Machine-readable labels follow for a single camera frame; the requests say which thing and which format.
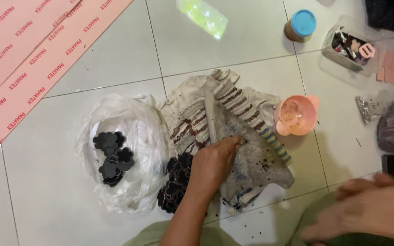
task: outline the white tile floor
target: white tile floor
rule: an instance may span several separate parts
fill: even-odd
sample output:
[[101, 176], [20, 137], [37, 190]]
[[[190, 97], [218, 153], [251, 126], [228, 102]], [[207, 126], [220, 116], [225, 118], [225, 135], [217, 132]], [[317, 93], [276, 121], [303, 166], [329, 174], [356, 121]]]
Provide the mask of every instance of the white tile floor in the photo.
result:
[[[394, 98], [394, 85], [333, 67], [319, 51], [340, 15], [365, 23], [364, 1], [206, 2], [229, 19], [221, 40], [195, 25], [175, 1], [135, 0], [8, 136], [0, 151], [0, 245], [119, 246], [149, 224], [170, 219], [159, 208], [148, 215], [105, 212], [74, 156], [78, 123], [108, 93], [150, 93], [160, 102], [187, 77], [216, 67], [240, 74], [238, 87], [281, 98], [315, 94], [321, 105], [315, 131], [280, 137], [294, 159], [294, 186], [268, 186], [236, 218], [211, 204], [208, 225], [243, 245], [284, 245], [303, 209], [328, 186], [335, 190], [381, 169], [375, 124], [362, 125], [354, 96], [386, 88]], [[293, 44], [282, 29], [302, 8], [315, 13], [318, 26], [308, 42]], [[394, 49], [393, 32], [378, 32], [378, 38], [391, 38], [386, 42]], [[320, 70], [323, 64], [334, 74]]]

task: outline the finger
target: finger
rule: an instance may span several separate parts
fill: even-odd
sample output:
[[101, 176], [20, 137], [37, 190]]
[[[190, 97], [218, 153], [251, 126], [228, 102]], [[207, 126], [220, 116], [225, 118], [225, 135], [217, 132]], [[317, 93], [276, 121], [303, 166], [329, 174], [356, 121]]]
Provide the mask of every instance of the finger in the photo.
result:
[[241, 144], [241, 141], [244, 137], [241, 136], [233, 136], [233, 137], [226, 137], [221, 141], [215, 143], [214, 147], [219, 148], [222, 153], [229, 155], [231, 152], [236, 150], [236, 146]]
[[344, 182], [336, 191], [336, 200], [341, 201], [358, 195], [366, 190], [376, 188], [376, 184], [366, 179], [351, 179]]
[[377, 172], [375, 173], [375, 176], [373, 177], [375, 180], [375, 184], [378, 187], [392, 187], [394, 186], [394, 177], [383, 173], [383, 172]]

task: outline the person's hand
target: person's hand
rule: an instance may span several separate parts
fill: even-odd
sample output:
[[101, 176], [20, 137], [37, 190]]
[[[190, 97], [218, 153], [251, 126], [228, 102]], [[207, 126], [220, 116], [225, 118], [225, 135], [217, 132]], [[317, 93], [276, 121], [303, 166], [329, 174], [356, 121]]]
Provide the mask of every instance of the person's hand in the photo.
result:
[[350, 180], [338, 189], [337, 199], [303, 229], [305, 241], [320, 243], [355, 232], [394, 238], [394, 178], [376, 174], [374, 181]]
[[241, 144], [244, 138], [233, 136], [199, 150], [193, 158], [187, 193], [211, 199], [229, 176]]
[[394, 187], [394, 177], [383, 172], [377, 172], [373, 177], [373, 181], [367, 179], [351, 179], [344, 182], [337, 189], [335, 199], [337, 201], [343, 201], [346, 198], [356, 196], [365, 191], [384, 187]]

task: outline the clear plastic container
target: clear plastic container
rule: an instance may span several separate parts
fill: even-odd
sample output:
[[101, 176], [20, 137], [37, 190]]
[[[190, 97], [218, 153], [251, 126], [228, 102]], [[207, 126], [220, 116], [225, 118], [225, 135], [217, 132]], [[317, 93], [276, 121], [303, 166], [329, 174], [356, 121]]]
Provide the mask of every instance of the clear plastic container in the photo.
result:
[[[386, 52], [386, 42], [375, 41], [375, 37], [378, 36], [378, 32], [371, 29], [364, 22], [355, 21], [347, 15], [342, 15], [338, 20], [337, 24], [331, 28], [325, 38], [325, 42], [322, 47], [322, 54], [331, 59], [332, 61], [352, 70], [365, 77], [370, 77], [372, 74], [378, 71], [378, 68], [382, 67], [384, 55]], [[343, 33], [347, 33], [350, 36], [355, 37], [358, 40], [365, 41], [373, 45], [375, 48], [375, 56], [371, 57], [366, 65], [358, 64], [357, 62], [341, 55], [332, 48], [332, 41], [337, 30], [341, 30]], [[334, 68], [320, 66], [322, 70], [328, 73], [332, 73]]]

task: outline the pink plastic bowl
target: pink plastic bowl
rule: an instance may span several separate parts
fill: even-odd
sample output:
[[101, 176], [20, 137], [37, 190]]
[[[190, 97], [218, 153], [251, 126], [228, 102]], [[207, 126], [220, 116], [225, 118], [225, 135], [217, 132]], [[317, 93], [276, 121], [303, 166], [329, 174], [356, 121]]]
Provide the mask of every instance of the pink plastic bowl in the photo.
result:
[[276, 131], [282, 136], [307, 134], [316, 125], [319, 104], [319, 98], [314, 95], [285, 99], [275, 110]]

